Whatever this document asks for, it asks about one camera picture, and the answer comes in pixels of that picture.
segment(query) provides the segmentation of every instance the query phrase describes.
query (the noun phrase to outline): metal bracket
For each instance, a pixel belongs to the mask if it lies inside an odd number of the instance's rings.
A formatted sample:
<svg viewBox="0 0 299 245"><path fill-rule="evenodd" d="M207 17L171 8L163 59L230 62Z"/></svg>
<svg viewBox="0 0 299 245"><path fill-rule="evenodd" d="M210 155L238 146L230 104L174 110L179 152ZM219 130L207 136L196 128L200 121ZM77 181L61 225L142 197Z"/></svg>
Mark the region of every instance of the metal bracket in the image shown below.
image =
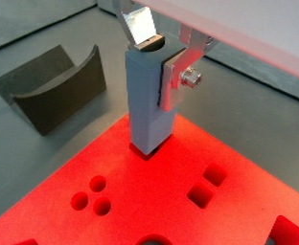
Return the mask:
<svg viewBox="0 0 299 245"><path fill-rule="evenodd" d="M195 69L190 68L190 66L204 56L218 43L218 40L214 39L212 36L200 33L183 24L180 25L179 40L188 45L188 48L182 54L172 57L164 63L159 105L166 112L170 111L183 99L180 84L188 85L192 88L199 84L200 74L194 76L192 72ZM190 74L195 78L194 84L192 82L188 83L183 81L186 80L186 74Z"/></svg>

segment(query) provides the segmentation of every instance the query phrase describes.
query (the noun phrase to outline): red foam tray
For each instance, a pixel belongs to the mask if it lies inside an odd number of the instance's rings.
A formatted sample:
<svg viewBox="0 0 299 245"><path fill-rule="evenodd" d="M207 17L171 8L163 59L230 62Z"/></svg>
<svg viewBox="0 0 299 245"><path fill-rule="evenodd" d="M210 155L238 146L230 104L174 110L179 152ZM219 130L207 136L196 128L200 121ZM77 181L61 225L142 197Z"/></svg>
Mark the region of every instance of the red foam tray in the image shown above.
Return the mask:
<svg viewBox="0 0 299 245"><path fill-rule="evenodd" d="M130 149L126 116L0 217L0 245L269 237L299 245L299 193L180 116L147 161Z"/></svg>

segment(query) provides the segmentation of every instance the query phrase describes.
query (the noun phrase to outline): square hole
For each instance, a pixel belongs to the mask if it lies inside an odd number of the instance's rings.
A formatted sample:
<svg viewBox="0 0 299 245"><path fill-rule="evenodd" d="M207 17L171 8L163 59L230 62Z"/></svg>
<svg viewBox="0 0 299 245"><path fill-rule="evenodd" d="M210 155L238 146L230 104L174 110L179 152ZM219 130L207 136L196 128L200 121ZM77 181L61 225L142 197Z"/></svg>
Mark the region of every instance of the square hole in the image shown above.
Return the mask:
<svg viewBox="0 0 299 245"><path fill-rule="evenodd" d="M211 184L219 187L226 178L226 171L215 164L211 164L204 170L203 177Z"/></svg>
<svg viewBox="0 0 299 245"><path fill-rule="evenodd" d="M275 245L299 245L299 227L283 216L278 216L269 239Z"/></svg>
<svg viewBox="0 0 299 245"><path fill-rule="evenodd" d="M208 188L206 188L200 183L196 183L192 186L187 194L187 197L199 208L204 209L211 198L214 197L214 192Z"/></svg>

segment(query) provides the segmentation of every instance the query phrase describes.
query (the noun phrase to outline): screw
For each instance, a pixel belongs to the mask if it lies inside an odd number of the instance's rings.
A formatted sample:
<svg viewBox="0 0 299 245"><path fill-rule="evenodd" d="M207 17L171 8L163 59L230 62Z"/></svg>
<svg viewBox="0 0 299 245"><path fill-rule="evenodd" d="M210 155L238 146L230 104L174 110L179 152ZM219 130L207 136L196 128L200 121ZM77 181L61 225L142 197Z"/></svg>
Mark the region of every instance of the screw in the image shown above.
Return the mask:
<svg viewBox="0 0 299 245"><path fill-rule="evenodd" d="M195 68L188 67L182 73L182 84L191 88L196 88L200 84L202 74L195 70Z"/></svg>
<svg viewBox="0 0 299 245"><path fill-rule="evenodd" d="M206 45L210 45L212 41L214 41L214 37L208 35L206 40Z"/></svg>

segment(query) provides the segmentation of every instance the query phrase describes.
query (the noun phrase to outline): gray table surface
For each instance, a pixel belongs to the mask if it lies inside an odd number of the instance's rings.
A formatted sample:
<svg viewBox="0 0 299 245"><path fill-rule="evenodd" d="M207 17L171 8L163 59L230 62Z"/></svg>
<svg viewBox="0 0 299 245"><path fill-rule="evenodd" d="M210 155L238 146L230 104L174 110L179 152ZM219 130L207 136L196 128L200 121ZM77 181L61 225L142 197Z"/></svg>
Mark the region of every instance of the gray table surface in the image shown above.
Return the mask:
<svg viewBox="0 0 299 245"><path fill-rule="evenodd" d="M0 214L128 113L127 38L92 9L0 50L0 76L61 44L75 65L100 46L107 91L45 137L0 98ZM179 113L299 191L299 101L203 58Z"/></svg>

